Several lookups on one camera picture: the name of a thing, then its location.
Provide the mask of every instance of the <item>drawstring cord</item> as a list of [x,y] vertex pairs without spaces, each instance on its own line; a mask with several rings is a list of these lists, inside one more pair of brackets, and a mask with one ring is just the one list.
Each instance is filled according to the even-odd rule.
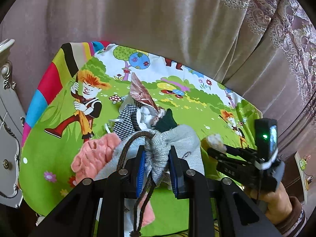
[[[141,132],[137,132],[136,134],[134,134],[126,142],[126,144],[123,147],[121,156],[120,156],[120,158],[118,160],[118,166],[116,168],[117,171],[123,168],[127,151],[130,148],[132,142],[135,141],[137,138],[143,137],[143,136],[145,138],[151,139],[151,138],[153,138],[154,134],[152,134],[150,132],[146,132],[146,131],[141,131]],[[143,223],[144,211],[145,211],[146,205],[148,204],[149,199],[151,198],[151,195],[154,192],[155,187],[156,187],[156,184],[152,180],[152,176],[151,176],[151,172],[150,172],[149,175],[148,175],[146,184],[145,184],[145,186],[144,186],[139,198],[136,200],[135,205],[134,205],[134,211],[133,211],[134,212],[134,223],[133,223],[133,230],[130,232],[130,237],[140,237],[142,235],[141,232],[140,232],[140,229],[141,229],[142,223]],[[143,205],[142,205],[142,207],[140,209],[139,223],[138,223],[138,227],[137,227],[137,208],[138,208],[138,205],[139,205],[140,201],[144,198],[144,196],[145,196],[145,194],[146,194],[148,189],[149,189],[148,195],[146,196],[146,198],[144,200],[144,203],[143,203]]]

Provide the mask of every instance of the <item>human hand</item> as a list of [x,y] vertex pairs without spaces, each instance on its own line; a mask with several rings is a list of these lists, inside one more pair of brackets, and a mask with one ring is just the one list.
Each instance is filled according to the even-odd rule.
[[239,132],[238,130],[235,131],[236,135],[242,136],[241,132]]
[[79,89],[79,83],[78,83],[78,82],[75,82],[75,83],[70,87],[70,91],[71,91],[72,93],[78,92],[78,89]]
[[84,105],[83,103],[77,102],[77,101],[74,101],[74,106],[75,106],[75,109],[79,110],[79,111],[86,111],[87,110],[86,105]]
[[[245,193],[250,198],[256,199],[258,191],[246,187]],[[292,212],[292,204],[282,183],[280,183],[279,188],[275,192],[261,191],[259,200],[265,201],[268,204],[265,216],[274,225],[281,223]]]

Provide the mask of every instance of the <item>pile of clothes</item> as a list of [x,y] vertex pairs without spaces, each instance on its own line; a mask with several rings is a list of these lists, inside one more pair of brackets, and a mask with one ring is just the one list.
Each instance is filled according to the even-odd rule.
[[[134,73],[130,92],[124,97],[119,112],[118,118],[112,120],[114,123],[112,127],[105,124],[108,133],[100,139],[85,142],[75,156],[71,168],[76,174],[77,183],[86,177],[94,180],[107,178],[115,172],[123,147],[131,136],[139,131],[150,132],[153,138],[149,140],[140,137],[133,141],[124,162],[136,156],[140,145],[145,145],[145,176],[147,177],[151,172],[156,186],[159,186],[162,181],[171,186],[167,164],[171,145],[175,146],[179,158],[187,160],[191,169],[204,175],[200,140],[195,131],[190,126],[178,125],[171,109],[157,107]],[[132,229],[134,216],[131,211],[134,204],[134,200],[125,201],[127,209],[124,215],[124,230],[126,234],[129,234]],[[148,203],[144,211],[142,227],[154,220],[154,211]]]

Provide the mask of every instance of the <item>colorful blanket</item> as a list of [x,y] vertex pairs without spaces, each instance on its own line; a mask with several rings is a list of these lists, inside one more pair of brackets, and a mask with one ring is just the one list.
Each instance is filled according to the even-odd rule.
[[[100,138],[106,133],[105,123],[117,118],[132,72],[157,106],[170,108],[175,121],[191,126],[200,139],[220,134],[225,144],[255,148],[254,120],[261,113],[211,78],[133,48],[108,42],[66,43],[39,83],[24,126],[19,183],[34,211],[47,215],[75,187],[73,158],[84,140]],[[74,82],[79,86],[71,90]],[[78,111],[83,103],[87,115]],[[203,149],[202,159],[205,176],[220,179],[216,164]],[[144,236],[187,229],[187,200],[176,200],[162,186],[155,190],[151,204],[156,220],[142,229]]]

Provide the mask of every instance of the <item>cartoon boy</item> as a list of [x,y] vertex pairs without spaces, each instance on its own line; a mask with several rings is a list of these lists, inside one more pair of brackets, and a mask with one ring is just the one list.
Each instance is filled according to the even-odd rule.
[[240,128],[237,127],[233,113],[228,112],[226,110],[221,110],[221,114],[219,116],[222,119],[224,119],[224,121],[227,123],[227,126],[230,129],[232,129],[236,135],[239,136],[241,148],[243,149],[243,145],[242,145],[243,142],[247,145],[247,147],[249,147],[247,144],[244,133],[242,132],[242,130]]
[[[79,83],[83,83],[82,95],[78,95]],[[98,118],[102,109],[102,103],[97,98],[98,93],[104,89],[110,89],[109,83],[102,82],[99,77],[87,69],[77,73],[76,82],[70,88],[72,97],[75,98],[75,113],[65,119],[55,128],[45,128],[44,131],[55,137],[61,138],[63,131],[72,122],[79,122],[82,132],[83,142],[88,141],[94,136],[92,132],[93,119]]]

